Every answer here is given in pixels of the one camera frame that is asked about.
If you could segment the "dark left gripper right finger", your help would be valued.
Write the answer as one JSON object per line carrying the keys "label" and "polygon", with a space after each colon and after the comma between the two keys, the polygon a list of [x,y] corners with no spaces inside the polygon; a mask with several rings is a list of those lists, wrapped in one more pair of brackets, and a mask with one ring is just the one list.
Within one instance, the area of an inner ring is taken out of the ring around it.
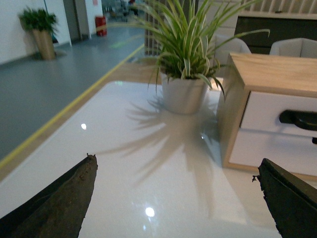
{"label": "dark left gripper right finger", "polygon": [[258,167],[264,200],[283,238],[317,236],[317,189],[264,158]]}

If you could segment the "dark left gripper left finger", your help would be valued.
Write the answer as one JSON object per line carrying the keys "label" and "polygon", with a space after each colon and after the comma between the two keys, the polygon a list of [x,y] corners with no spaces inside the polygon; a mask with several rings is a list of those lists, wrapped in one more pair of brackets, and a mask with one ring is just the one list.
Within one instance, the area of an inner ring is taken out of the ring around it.
{"label": "dark left gripper left finger", "polygon": [[85,159],[0,220],[2,238],[77,238],[94,191],[97,158]]}

